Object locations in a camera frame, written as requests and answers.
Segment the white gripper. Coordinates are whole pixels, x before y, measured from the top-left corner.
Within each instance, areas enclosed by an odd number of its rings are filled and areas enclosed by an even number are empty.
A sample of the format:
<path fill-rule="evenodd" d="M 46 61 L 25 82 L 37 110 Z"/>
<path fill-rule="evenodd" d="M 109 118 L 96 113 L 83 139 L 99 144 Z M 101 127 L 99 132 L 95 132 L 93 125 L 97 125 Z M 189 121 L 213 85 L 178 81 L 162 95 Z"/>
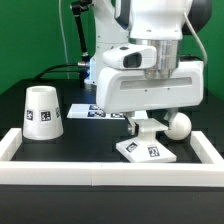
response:
<path fill-rule="evenodd" d="M 96 103 L 105 113 L 125 113 L 128 131 L 136 133 L 134 111 L 168 109 L 168 127 L 178 107 L 198 105 L 203 98 L 203 62 L 180 62 L 168 78 L 148 79 L 143 70 L 104 68 L 98 79 Z"/>

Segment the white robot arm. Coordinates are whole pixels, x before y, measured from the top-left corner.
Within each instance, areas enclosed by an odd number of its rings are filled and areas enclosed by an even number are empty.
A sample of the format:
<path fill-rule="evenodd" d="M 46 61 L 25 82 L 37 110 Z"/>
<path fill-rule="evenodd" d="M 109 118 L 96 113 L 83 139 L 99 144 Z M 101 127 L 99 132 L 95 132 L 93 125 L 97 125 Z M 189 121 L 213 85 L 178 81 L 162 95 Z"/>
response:
<path fill-rule="evenodd" d="M 181 60 L 178 50 L 211 13 L 212 0 L 116 0 L 115 20 L 129 31 L 129 43 L 103 53 L 97 105 L 124 114 L 134 133 L 137 111 L 168 109 L 173 118 L 178 108 L 200 104 L 207 61 Z"/>

